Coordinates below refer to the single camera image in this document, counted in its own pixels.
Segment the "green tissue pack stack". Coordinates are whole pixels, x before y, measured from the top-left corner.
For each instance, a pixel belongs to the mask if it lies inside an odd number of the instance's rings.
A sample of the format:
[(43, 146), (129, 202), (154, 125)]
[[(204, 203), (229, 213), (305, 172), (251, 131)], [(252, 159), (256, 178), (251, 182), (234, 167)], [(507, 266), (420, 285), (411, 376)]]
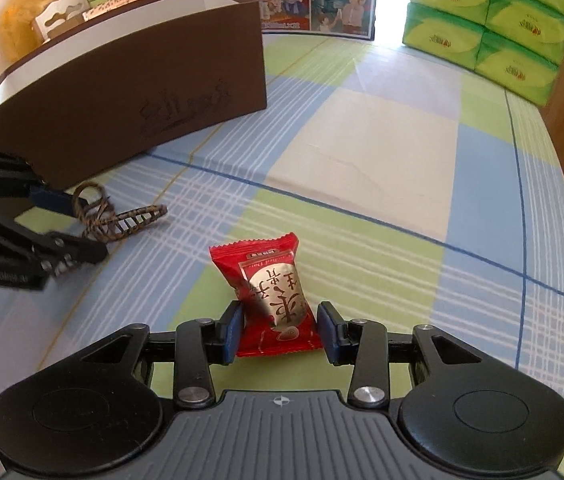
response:
[(409, 0), (402, 41), (544, 106), (564, 60), (564, 0)]

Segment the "yellow plastic bag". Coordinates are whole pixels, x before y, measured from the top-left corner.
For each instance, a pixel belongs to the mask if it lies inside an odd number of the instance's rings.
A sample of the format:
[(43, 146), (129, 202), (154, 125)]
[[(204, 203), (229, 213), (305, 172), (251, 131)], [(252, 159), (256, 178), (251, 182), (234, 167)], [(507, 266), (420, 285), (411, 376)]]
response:
[(33, 22), (53, 1), (9, 0), (0, 15), (0, 47), (7, 62), (15, 63), (40, 47)]

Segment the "brown cardboard storage box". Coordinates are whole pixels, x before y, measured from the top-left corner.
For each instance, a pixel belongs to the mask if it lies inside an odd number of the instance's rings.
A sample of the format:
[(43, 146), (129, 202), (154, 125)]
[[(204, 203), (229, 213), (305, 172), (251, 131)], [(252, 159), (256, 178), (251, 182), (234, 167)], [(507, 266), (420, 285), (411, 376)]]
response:
[(0, 151), (69, 188), (267, 105), (254, 0), (138, 0), (0, 77)]

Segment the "red snack packet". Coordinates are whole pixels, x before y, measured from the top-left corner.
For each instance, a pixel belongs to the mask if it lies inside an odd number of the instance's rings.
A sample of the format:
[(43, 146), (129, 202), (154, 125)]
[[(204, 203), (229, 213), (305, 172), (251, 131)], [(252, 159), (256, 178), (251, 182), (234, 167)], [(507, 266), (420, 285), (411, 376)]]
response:
[(240, 358), (322, 348), (317, 321), (300, 283), (295, 261), (298, 247), (297, 235), (290, 232), (209, 248), (213, 264), (242, 304)]

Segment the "checked tablecloth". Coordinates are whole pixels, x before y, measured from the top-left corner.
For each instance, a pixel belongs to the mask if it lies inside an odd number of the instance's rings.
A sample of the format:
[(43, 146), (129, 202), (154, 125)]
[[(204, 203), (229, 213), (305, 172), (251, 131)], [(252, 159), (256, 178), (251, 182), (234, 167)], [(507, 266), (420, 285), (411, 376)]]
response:
[(0, 288), (0, 392), (126, 324), (214, 318), (233, 292), (209, 247), (293, 232), (311, 304), (435, 324), (564, 396), (564, 177), (539, 110), (380, 42), (268, 36), (265, 69), (262, 112), (100, 178), (166, 218), (42, 292)]

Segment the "leopard print hair clip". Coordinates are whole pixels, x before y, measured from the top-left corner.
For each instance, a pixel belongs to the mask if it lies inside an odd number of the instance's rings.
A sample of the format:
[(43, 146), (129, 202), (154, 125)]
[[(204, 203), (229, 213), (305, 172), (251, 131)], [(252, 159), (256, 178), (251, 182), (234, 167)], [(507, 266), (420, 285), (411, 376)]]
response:
[(82, 236), (105, 244), (120, 242), (152, 226), (168, 213), (166, 205), (148, 205), (118, 212), (103, 185), (80, 184), (72, 193), (72, 209), (83, 226)]

